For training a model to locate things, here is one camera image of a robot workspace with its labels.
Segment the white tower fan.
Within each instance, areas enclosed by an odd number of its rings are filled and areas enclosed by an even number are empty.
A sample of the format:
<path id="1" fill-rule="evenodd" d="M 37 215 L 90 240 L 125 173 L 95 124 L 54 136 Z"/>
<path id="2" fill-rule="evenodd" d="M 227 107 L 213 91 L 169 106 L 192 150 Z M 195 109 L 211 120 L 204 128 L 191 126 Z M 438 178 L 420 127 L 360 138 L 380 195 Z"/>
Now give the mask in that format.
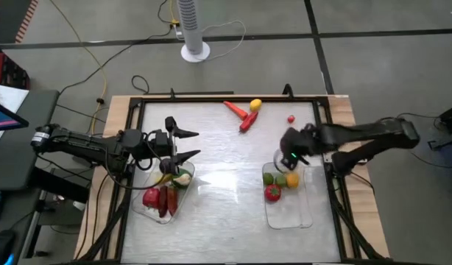
<path id="1" fill-rule="evenodd" d="M 180 51 L 182 58 L 190 63 L 207 60 L 211 49 L 202 38 L 197 16 L 197 0 L 177 0 L 177 8 L 184 40 Z"/>

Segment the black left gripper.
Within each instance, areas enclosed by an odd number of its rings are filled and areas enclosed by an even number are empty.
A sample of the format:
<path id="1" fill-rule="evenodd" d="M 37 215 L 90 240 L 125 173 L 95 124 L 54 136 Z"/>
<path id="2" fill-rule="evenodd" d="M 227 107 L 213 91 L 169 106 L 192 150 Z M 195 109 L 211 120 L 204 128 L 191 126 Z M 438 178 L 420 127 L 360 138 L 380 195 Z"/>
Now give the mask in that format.
<path id="1" fill-rule="evenodd" d="M 172 156 L 173 143 L 171 138 L 191 138 L 198 136 L 198 132 L 182 130 L 177 126 L 173 116 L 168 116 L 165 119 L 165 127 L 167 132 L 162 130 L 153 130 L 149 133 L 149 158 L 164 158 L 160 161 L 160 171 L 163 174 L 179 174 L 180 166 L 188 159 L 194 157 L 200 150 L 192 150 L 184 153 L 177 153 Z"/>

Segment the black table frame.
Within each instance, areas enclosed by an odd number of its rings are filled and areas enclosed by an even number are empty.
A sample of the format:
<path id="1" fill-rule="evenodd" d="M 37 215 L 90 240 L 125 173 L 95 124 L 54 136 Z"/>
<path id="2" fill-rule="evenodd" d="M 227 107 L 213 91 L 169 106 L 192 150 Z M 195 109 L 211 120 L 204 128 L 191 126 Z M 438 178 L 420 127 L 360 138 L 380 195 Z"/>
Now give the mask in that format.
<path id="1" fill-rule="evenodd" d="M 319 117 L 323 120 L 325 119 L 327 122 L 333 122 L 335 124 L 341 125 L 356 125 L 355 115 L 352 109 L 350 97 L 348 95 L 297 95 L 295 98 L 291 98 L 286 95 L 233 95 L 220 93 L 218 95 L 199 95 L 195 96 L 193 94 L 178 96 L 175 99 L 171 99 L 165 95 L 157 95 L 157 96 L 113 96 L 111 99 L 110 107 L 108 107 L 107 113 L 107 121 L 104 127 L 103 136 L 112 136 L 115 135 L 119 130 L 124 129 L 126 126 L 128 127 L 136 127 L 138 124 L 141 125 L 141 108 L 143 107 L 142 101 L 153 101 L 154 103 L 160 103 L 162 101 L 166 101 L 169 104 L 180 104 L 183 101 L 189 102 L 193 101 L 195 104 L 203 104 L 198 102 L 223 102 L 229 101 L 240 105 L 240 107 L 249 105 L 250 100 L 254 99 L 262 99 L 263 102 L 271 102 L 274 100 L 278 100 L 279 102 L 291 104 L 298 103 L 301 99 L 304 101 L 305 99 L 310 99 L 311 101 L 317 100 L 315 102 L 318 107 L 321 107 L 322 110 L 319 111 Z M 372 244 L 372 247 L 379 251 L 380 254 L 389 255 L 389 251 L 387 248 L 386 239 L 384 236 L 383 228 L 381 226 L 381 217 L 378 213 L 378 207 L 376 206 L 376 201 L 374 195 L 370 196 L 369 194 L 363 194 L 363 191 L 370 192 L 370 187 L 365 186 L 364 184 L 359 184 L 362 191 L 357 192 L 357 190 L 351 189 L 348 191 L 348 188 L 357 188 L 357 184 L 355 182 L 357 180 L 337 180 L 342 184 L 341 187 L 344 191 L 336 191 L 336 195 L 341 202 L 344 202 L 344 209 L 348 215 L 348 218 L 352 216 L 352 219 L 357 228 L 360 229 L 360 232 L 369 244 Z M 112 218 L 112 215 L 116 212 L 116 208 L 121 204 L 122 198 L 121 194 L 123 192 L 119 191 L 119 188 L 114 188 L 116 184 L 108 184 L 106 187 L 102 186 L 101 190 L 101 199 L 102 206 L 95 211 L 95 208 L 91 208 L 89 212 L 86 211 L 84 218 L 92 218 L 95 217 L 95 213 L 98 213 L 98 217 L 100 219 L 89 219 L 88 228 L 84 228 L 83 232 L 88 232 L 91 229 L 91 232 L 95 231 L 96 236 L 99 236 L 102 233 L 102 228 L 105 228 L 106 224 Z M 360 211 L 361 208 L 358 208 L 359 203 L 369 203 L 368 211 Z M 120 220 L 117 221 L 115 227 L 110 232 L 110 238 L 107 238 L 107 241 L 102 246 L 102 249 L 97 253 L 97 255 L 91 261 L 93 264 L 99 262 L 101 264 L 120 264 L 121 260 L 121 247 L 122 247 L 122 237 L 124 236 L 124 230 L 122 232 L 122 228 L 124 229 L 126 226 L 128 214 L 124 213 Z M 362 260 L 366 261 L 369 258 L 364 254 L 363 247 L 357 247 L 358 242 L 355 236 L 350 232 L 350 228 L 347 228 L 347 225 L 344 224 L 344 220 L 342 217 L 338 218 L 339 222 L 337 223 L 337 237 L 338 243 L 342 243 L 339 251 L 342 253 L 343 258 L 348 259 L 357 259 L 362 258 Z"/>

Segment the red chili pepper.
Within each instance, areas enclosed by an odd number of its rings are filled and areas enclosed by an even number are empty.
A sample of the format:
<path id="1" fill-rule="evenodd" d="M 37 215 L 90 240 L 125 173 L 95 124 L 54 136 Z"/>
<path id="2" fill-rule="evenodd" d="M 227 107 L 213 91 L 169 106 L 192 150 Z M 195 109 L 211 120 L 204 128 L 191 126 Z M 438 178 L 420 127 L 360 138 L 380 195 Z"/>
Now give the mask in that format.
<path id="1" fill-rule="evenodd" d="M 245 133 L 246 131 L 248 131 L 248 129 L 254 124 L 257 117 L 258 117 L 258 112 L 252 112 L 251 114 L 249 114 L 246 117 L 246 119 L 243 120 L 243 122 L 241 123 L 241 125 L 239 127 L 239 132 Z"/>

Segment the red tomato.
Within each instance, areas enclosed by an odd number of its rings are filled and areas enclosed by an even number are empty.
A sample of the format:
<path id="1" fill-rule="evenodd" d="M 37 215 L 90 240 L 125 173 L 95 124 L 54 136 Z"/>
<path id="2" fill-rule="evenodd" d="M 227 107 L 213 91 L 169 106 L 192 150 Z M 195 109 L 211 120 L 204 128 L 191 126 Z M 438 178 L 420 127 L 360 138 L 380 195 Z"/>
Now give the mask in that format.
<path id="1" fill-rule="evenodd" d="M 268 185 L 264 189 L 265 199 L 269 202 L 277 202 L 281 198 L 281 188 L 278 185 Z"/>

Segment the black computer mouse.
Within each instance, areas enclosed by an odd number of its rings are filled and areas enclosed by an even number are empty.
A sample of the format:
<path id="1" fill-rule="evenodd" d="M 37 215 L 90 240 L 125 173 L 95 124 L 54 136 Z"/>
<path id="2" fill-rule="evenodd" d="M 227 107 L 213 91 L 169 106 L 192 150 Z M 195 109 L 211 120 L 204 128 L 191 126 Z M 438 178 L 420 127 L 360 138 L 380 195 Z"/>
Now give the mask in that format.
<path id="1" fill-rule="evenodd" d="M 16 235 L 13 230 L 2 230 L 0 232 L 0 265 L 13 264 L 15 237 Z"/>

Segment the red bell pepper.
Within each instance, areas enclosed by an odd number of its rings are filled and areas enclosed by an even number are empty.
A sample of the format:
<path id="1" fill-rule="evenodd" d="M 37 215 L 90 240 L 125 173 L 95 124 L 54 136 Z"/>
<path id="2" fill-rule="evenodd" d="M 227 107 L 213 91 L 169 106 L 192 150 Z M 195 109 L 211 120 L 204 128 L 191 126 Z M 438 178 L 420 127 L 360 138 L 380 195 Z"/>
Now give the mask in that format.
<path id="1" fill-rule="evenodd" d="M 158 209 L 160 200 L 160 190 L 158 188 L 148 188 L 142 196 L 142 204 L 148 208 Z"/>

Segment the red crate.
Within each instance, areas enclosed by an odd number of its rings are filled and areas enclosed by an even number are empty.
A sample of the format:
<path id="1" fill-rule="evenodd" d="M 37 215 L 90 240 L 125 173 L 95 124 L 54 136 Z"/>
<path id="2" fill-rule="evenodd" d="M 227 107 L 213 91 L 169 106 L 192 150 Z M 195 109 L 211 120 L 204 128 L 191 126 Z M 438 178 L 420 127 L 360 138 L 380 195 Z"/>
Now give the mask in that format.
<path id="1" fill-rule="evenodd" d="M 27 72 L 3 52 L 0 52 L 0 85 L 24 90 L 30 89 Z"/>

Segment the dark maroon chili pepper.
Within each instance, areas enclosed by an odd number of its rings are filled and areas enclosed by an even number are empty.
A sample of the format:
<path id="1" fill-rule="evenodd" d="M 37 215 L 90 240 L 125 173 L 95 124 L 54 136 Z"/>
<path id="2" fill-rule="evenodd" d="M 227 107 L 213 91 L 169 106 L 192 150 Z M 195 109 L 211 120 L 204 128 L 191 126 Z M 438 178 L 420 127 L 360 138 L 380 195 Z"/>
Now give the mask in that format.
<path id="1" fill-rule="evenodd" d="M 163 218 L 168 210 L 167 189 L 168 188 L 166 186 L 162 186 L 160 188 L 160 196 L 158 203 L 158 213 L 160 218 Z"/>

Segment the green bell pepper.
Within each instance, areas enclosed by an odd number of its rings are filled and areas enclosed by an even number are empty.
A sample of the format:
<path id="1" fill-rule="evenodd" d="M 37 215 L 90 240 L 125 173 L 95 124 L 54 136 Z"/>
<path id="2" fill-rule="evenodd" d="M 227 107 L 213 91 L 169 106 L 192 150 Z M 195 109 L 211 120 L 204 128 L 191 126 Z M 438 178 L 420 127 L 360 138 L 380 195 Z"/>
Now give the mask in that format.
<path id="1" fill-rule="evenodd" d="M 185 169 L 181 169 L 181 170 L 179 170 L 179 174 L 176 174 L 176 175 L 174 175 L 173 177 L 172 177 L 172 180 L 176 177 L 176 176 L 179 176 L 179 175 L 182 175 L 182 174 L 190 174 L 191 175 L 191 173 L 189 172 L 189 171 L 187 171 L 187 170 L 185 170 Z M 187 188 L 187 187 L 178 187 L 178 186 L 176 186 L 175 184 L 173 184 L 175 187 L 177 187 L 177 188 Z"/>

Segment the white garlic bulb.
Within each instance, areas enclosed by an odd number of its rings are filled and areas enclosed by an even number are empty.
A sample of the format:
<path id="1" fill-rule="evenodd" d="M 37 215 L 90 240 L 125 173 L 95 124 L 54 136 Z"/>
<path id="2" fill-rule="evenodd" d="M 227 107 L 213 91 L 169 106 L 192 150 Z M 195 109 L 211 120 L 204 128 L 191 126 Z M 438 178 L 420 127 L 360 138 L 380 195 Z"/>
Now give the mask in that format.
<path id="1" fill-rule="evenodd" d="M 178 187 L 187 187 L 190 184 L 190 182 L 191 182 L 190 174 L 182 174 L 176 176 L 172 181 L 172 183 Z"/>

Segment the red green long pepper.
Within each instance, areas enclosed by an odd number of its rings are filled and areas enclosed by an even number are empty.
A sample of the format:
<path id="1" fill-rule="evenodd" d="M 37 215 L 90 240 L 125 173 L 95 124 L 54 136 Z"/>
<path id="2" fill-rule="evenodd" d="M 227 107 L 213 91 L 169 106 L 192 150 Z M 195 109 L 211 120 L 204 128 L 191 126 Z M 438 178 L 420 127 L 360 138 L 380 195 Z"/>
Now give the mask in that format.
<path id="1" fill-rule="evenodd" d="M 177 211 L 178 190 L 174 186 L 167 188 L 167 205 L 171 216 L 174 216 Z"/>

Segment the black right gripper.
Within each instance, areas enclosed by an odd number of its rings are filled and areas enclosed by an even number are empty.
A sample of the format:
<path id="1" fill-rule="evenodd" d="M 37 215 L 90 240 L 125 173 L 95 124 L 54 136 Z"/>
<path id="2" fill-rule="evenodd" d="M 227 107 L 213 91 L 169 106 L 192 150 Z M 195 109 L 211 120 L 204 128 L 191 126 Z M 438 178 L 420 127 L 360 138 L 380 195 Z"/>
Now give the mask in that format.
<path id="1" fill-rule="evenodd" d="M 280 140 L 280 150 L 283 153 L 283 165 L 293 171 L 297 167 L 297 159 L 305 165 L 310 163 L 303 156 L 316 155 L 315 133 L 317 128 L 313 124 L 307 124 L 301 130 L 290 127 Z"/>

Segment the pale yellow toy vegetable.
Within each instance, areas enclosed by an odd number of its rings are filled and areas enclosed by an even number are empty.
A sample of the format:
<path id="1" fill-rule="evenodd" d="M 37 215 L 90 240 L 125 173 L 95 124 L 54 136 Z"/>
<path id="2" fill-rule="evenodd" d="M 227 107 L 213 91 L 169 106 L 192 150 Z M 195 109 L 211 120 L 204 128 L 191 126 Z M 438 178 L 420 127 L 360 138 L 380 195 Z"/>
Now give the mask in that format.
<path id="1" fill-rule="evenodd" d="M 173 175 L 172 174 L 163 174 L 161 172 L 155 172 L 155 183 L 157 183 L 159 186 L 164 185 L 172 180 Z"/>

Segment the orange carrot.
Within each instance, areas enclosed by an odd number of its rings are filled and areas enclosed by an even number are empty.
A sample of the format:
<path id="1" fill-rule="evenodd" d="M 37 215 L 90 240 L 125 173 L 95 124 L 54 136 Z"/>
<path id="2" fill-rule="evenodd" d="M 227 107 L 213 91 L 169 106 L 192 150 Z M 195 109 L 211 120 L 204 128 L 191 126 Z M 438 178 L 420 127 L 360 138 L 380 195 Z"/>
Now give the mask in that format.
<path id="1" fill-rule="evenodd" d="M 247 118 L 248 113 L 245 110 L 242 110 L 240 107 L 233 104 L 232 102 L 223 101 L 223 104 L 226 107 L 228 107 L 233 113 L 235 113 L 242 121 Z"/>

